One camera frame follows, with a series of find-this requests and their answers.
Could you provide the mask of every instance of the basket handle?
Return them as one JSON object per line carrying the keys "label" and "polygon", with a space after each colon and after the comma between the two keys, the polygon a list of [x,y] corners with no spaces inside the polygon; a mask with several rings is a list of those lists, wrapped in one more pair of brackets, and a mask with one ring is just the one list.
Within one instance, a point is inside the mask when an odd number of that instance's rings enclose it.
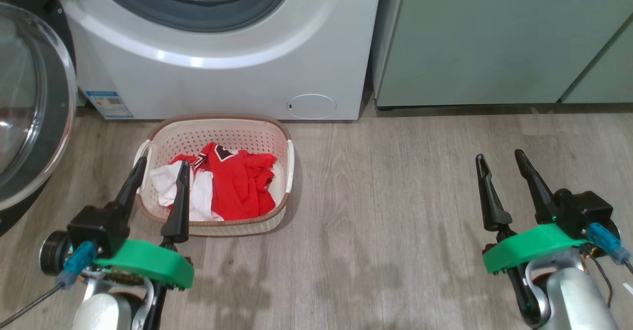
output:
{"label": "basket handle", "polygon": [[[140,147],[138,147],[138,150],[136,150],[136,155],[134,156],[134,164],[136,165],[136,162],[138,162],[138,160],[140,159],[140,157],[143,156],[143,154],[145,154],[145,151],[147,150],[149,144],[151,143],[151,140],[146,140],[145,142],[140,144]],[[151,154],[151,148],[149,149],[149,152],[147,152],[147,160],[149,161],[149,156]],[[140,190],[144,190],[145,189],[145,179],[147,179],[147,173],[149,172],[149,168],[145,168],[145,172],[143,174],[143,182],[140,184],[140,188],[138,188],[136,190],[136,193],[139,194]]]}
{"label": "basket handle", "polygon": [[288,140],[288,178],[285,182],[285,192],[292,191],[292,179],[294,179],[294,144]]}

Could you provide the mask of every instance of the clothes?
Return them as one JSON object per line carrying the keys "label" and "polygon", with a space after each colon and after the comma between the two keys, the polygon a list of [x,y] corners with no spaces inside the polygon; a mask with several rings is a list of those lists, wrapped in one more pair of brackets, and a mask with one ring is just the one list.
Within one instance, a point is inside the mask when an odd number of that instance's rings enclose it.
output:
{"label": "clothes", "polygon": [[176,161],[189,161],[196,173],[213,173],[212,210],[224,220],[252,219],[275,208],[267,186],[275,175],[271,168],[276,157],[271,154],[237,153],[211,142],[198,156],[178,155]]}
{"label": "clothes", "polygon": [[[158,203],[171,206],[176,198],[176,179],[181,170],[181,161],[161,166],[149,171],[149,178],[158,191]],[[222,217],[212,211],[213,173],[197,170],[189,175],[189,221],[224,221]]]}

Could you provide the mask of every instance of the washing machine door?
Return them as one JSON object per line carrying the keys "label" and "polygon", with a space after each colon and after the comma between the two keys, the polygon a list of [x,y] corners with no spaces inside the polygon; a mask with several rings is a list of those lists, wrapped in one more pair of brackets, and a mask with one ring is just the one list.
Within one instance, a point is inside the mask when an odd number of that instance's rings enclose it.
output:
{"label": "washing machine door", "polygon": [[58,0],[0,0],[0,236],[64,152],[77,98],[73,61]]}

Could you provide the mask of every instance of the green plastic part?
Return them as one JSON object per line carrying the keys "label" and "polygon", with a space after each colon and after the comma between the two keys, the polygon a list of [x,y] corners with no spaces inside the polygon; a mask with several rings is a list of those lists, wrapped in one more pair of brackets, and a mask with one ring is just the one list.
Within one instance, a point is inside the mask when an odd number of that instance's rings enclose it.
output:
{"label": "green plastic part", "polygon": [[183,256],[144,240],[125,240],[112,258],[98,258],[95,264],[110,267],[169,287],[189,289],[194,281],[194,267]]}
{"label": "green plastic part", "polygon": [[588,240],[574,240],[556,224],[539,225],[499,242],[484,253],[484,265],[488,273],[497,273],[585,243]]}

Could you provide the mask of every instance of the wooden floor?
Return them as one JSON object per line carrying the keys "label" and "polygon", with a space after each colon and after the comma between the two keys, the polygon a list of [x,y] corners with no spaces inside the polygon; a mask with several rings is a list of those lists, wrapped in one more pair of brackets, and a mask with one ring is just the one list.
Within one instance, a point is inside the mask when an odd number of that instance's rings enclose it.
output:
{"label": "wooden floor", "polygon": [[[32,210],[0,239],[0,317],[52,287],[38,251],[84,205],[113,199],[154,123],[84,113]],[[287,123],[298,160],[282,225],[269,235],[192,238],[194,288],[168,295],[164,330],[523,330],[507,277],[486,274],[475,155],[505,208],[536,225],[513,157],[523,149],[552,190],[593,190],[615,208],[633,247],[633,114],[420,116],[374,113],[355,123]],[[131,237],[160,240],[133,214]],[[633,321],[633,276],[602,260],[615,318]],[[604,281],[592,269],[606,292]],[[10,329],[69,329],[83,285],[59,292]]]}

